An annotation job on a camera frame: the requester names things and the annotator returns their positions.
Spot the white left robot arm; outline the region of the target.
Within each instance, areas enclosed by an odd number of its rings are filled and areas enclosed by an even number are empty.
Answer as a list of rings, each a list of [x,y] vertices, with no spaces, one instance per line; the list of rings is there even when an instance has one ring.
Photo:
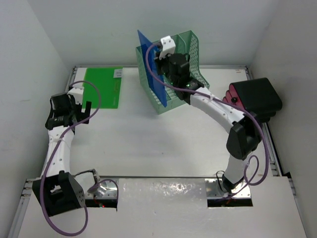
[[[51,110],[45,127],[49,135],[49,148],[41,178],[33,182],[32,190],[49,217],[85,205],[85,194],[97,181],[94,169],[76,176],[70,173],[70,149],[75,135],[73,127],[79,121],[89,122],[92,103],[83,102],[83,89],[51,96]]]

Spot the blue plastic folder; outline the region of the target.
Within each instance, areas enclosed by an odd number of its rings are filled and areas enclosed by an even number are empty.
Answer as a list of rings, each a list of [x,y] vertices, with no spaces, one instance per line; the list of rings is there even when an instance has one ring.
[[[153,44],[140,30],[137,30],[138,37],[140,41],[140,47],[142,51],[142,58],[144,62],[144,67],[146,71],[148,86],[151,89],[151,91],[154,93],[154,95],[158,98],[159,102],[166,108],[167,106],[167,99],[166,99],[166,91],[163,84],[159,83],[151,74],[146,64],[146,52],[148,48]],[[163,77],[159,76],[157,73],[157,66],[154,61],[154,58],[156,57],[156,52],[159,51],[159,48],[157,45],[155,45],[148,54],[148,62],[149,62],[149,68],[152,71],[153,74],[156,75],[156,77],[163,82]]]

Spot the black drawer box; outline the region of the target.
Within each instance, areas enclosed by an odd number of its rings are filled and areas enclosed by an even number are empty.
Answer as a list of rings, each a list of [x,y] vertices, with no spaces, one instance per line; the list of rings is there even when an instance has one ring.
[[[243,103],[244,109],[257,115],[260,123],[270,121],[282,109],[282,100],[267,78],[231,83]]]

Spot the green mesh file organizer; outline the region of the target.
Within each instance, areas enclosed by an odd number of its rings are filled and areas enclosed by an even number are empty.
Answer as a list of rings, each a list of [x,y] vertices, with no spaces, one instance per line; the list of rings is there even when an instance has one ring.
[[[140,46],[136,47],[139,79],[145,93],[147,94],[153,108],[157,114],[163,114],[175,109],[185,102],[181,101],[175,92],[158,83],[148,72],[145,55],[147,48],[152,42],[141,32],[138,31]],[[188,54],[191,76],[209,88],[209,83],[200,73],[199,69],[199,40],[192,31],[186,31],[171,37],[176,44],[176,53]]]

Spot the green plastic folder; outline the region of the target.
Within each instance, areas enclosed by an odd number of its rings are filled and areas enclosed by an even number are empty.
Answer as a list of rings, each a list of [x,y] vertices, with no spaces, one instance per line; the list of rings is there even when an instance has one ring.
[[[117,109],[123,67],[87,68],[84,81],[94,84],[101,96],[101,109]]]

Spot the pink drawer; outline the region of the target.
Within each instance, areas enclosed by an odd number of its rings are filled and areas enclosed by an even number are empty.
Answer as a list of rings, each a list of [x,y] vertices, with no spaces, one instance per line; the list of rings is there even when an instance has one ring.
[[[243,103],[238,95],[237,90],[233,84],[229,85],[228,90],[225,93],[225,96],[222,99],[224,102],[238,106],[239,108],[244,109]]]

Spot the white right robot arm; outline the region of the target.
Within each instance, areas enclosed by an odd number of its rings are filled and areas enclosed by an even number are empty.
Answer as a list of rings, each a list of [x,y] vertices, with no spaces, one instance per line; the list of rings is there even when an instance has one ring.
[[[245,112],[225,104],[215,97],[203,83],[192,76],[188,54],[155,54],[157,74],[165,76],[181,101],[203,111],[228,133],[226,149],[229,152],[222,186],[230,193],[243,179],[246,159],[256,150],[261,136],[254,122]]]

